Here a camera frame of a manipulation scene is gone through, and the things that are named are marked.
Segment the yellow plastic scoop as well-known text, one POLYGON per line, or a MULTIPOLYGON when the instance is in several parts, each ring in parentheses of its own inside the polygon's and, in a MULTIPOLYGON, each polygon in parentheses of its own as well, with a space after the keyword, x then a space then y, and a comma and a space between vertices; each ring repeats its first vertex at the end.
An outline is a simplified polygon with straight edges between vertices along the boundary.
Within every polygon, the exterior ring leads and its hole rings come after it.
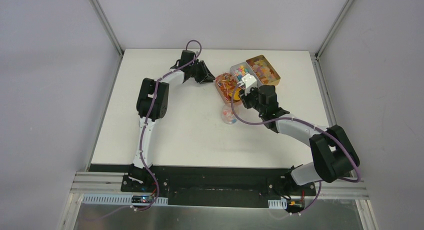
POLYGON ((233 91, 228 93, 229 102, 233 102, 235 105, 240 105, 242 103, 240 97, 240 88, 235 88, 233 91))

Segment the clear plastic jar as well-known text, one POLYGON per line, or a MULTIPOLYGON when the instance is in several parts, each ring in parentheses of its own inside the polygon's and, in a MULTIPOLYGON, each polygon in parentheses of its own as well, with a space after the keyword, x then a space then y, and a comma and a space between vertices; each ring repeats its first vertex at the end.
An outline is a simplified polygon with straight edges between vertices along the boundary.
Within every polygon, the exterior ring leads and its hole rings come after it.
POLYGON ((230 103, 225 104, 221 109, 221 120, 227 125, 233 125, 237 122, 234 111, 230 103))

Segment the white tray of star candies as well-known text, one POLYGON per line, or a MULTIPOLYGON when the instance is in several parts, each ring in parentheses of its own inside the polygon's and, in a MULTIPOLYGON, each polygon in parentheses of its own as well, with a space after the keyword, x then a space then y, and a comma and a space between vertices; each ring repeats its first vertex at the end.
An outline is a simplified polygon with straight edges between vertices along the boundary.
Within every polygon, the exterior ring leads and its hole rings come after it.
POLYGON ((235 77, 236 81, 242 82, 241 88, 244 90, 246 88, 245 84, 243 83, 242 78, 249 74, 252 77, 256 79, 257 86, 260 87, 263 85, 263 83, 260 81, 259 77, 256 75, 256 73, 253 71, 253 69, 248 65, 246 61, 243 61, 241 63, 238 63, 236 65, 233 65, 230 67, 230 73, 235 77))

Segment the aluminium frame rail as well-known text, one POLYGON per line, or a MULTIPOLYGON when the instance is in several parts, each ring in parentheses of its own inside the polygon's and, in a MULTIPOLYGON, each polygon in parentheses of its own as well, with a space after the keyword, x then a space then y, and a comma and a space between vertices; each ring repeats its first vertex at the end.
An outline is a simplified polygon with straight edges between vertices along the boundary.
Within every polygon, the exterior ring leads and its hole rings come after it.
MULTIPOLYGON (((71 193, 121 194, 123 173, 118 172, 76 172, 70 188, 71 193)), ((322 182, 320 199, 369 200, 369 194, 363 181, 353 183, 336 180, 322 182)))

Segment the orange tray of lollipops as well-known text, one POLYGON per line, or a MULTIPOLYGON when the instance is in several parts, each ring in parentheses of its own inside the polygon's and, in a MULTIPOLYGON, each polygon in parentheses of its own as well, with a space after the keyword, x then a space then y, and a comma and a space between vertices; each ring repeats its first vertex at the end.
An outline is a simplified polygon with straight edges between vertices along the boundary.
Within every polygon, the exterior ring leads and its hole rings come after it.
POLYGON ((215 87, 225 104, 230 104, 237 79, 231 73, 222 73, 215 78, 215 87))

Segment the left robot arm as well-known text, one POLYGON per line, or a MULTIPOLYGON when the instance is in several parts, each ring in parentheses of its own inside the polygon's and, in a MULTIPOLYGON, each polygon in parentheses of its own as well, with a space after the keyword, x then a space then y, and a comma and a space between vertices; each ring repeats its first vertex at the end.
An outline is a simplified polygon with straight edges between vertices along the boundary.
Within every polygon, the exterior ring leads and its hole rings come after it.
POLYGON ((128 174, 133 175, 133 185, 140 192, 147 192, 157 179, 150 170, 153 165, 150 154, 151 139, 155 125, 165 117, 168 110, 170 85, 183 84, 193 78, 198 84, 212 83, 215 80, 203 60, 199 60, 201 50, 194 52, 184 49, 180 59, 168 72, 154 80, 144 78, 139 90, 136 110, 139 116, 139 140, 128 174))

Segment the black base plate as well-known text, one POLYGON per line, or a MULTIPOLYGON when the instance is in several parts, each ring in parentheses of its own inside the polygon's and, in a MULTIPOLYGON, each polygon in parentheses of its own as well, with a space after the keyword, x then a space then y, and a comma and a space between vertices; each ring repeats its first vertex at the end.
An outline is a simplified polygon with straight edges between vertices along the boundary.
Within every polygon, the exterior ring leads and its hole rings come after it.
POLYGON ((120 190, 155 193, 174 206, 234 208, 267 208, 269 200, 316 195, 311 182, 303 186, 288 182, 287 172, 287 168, 160 165, 146 170, 131 164, 122 177, 120 190))

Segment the gold tray of gummies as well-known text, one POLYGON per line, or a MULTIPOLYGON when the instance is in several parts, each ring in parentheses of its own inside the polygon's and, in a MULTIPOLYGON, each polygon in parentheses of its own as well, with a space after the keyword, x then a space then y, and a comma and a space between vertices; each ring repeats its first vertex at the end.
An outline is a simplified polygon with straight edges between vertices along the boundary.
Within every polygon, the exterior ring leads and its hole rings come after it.
POLYGON ((263 54, 247 59, 246 63, 262 85, 277 86, 280 83, 280 75, 263 54))

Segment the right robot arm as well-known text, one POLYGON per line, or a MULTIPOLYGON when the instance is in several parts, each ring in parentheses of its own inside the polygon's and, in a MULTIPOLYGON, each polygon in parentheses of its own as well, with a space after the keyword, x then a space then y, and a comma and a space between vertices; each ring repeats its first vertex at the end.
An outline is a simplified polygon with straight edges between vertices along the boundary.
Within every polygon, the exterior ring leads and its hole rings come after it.
POLYGON ((273 85, 244 88, 239 97, 246 109, 258 112, 259 125, 310 148, 312 162, 292 167, 283 176, 284 190, 288 194, 298 194, 309 183, 332 183, 338 179, 357 183, 361 180, 360 159, 341 126, 325 128, 295 117, 279 106, 273 85), (356 173, 356 179, 345 176, 350 171, 356 173))

